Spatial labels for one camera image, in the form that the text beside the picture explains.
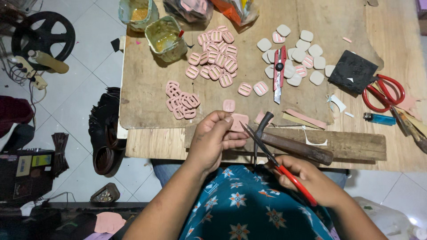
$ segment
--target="blue lighter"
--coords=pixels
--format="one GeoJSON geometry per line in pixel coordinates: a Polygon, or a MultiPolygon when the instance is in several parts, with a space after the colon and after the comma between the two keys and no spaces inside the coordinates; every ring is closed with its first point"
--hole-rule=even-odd
{"type": "Polygon", "coordinates": [[[383,125],[393,126],[396,124],[396,119],[394,117],[379,115],[375,113],[364,113],[363,118],[371,123],[379,123],[383,125]]]}

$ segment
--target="blue jeans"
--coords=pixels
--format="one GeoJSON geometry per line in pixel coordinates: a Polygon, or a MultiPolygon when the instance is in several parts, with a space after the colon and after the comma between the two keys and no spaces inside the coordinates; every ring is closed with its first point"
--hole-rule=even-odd
{"type": "MultiPolygon", "coordinates": [[[[172,159],[151,159],[151,163],[153,164],[154,174],[160,180],[160,184],[163,187],[178,170],[183,161],[172,159]]],[[[347,181],[347,176],[349,174],[348,169],[320,168],[320,170],[338,186],[344,189],[345,182],[347,181]]]]}

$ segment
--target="maroon cloth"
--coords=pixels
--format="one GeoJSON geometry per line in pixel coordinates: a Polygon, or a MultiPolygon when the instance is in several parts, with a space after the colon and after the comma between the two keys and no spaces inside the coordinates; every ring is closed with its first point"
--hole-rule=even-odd
{"type": "Polygon", "coordinates": [[[0,138],[10,131],[13,123],[29,123],[33,114],[28,100],[0,96],[0,138]]]}

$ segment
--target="hand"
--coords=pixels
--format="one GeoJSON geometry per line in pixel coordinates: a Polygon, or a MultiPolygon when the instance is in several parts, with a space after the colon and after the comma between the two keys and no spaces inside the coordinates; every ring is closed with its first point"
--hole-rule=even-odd
{"type": "Polygon", "coordinates": [[[242,147],[249,135],[246,132],[230,132],[233,125],[231,114],[213,111],[196,128],[186,162],[193,164],[206,175],[215,171],[221,163],[222,151],[242,147]]]}
{"type": "MultiPolygon", "coordinates": [[[[321,206],[333,207],[348,196],[343,189],[308,161],[286,155],[276,157],[276,161],[288,169],[321,206]]],[[[267,163],[266,168],[276,176],[280,185],[298,191],[285,175],[281,175],[274,168],[272,162],[267,163]]]]}

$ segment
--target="forearm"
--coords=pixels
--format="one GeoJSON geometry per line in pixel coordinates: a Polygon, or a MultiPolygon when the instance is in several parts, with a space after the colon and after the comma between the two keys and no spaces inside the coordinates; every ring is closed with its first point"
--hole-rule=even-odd
{"type": "Polygon", "coordinates": [[[187,162],[139,214],[124,239],[177,239],[206,173],[187,162]]]}
{"type": "Polygon", "coordinates": [[[387,239],[357,202],[347,193],[343,193],[342,196],[337,198],[337,204],[330,209],[332,210],[333,224],[341,239],[387,239]]]}

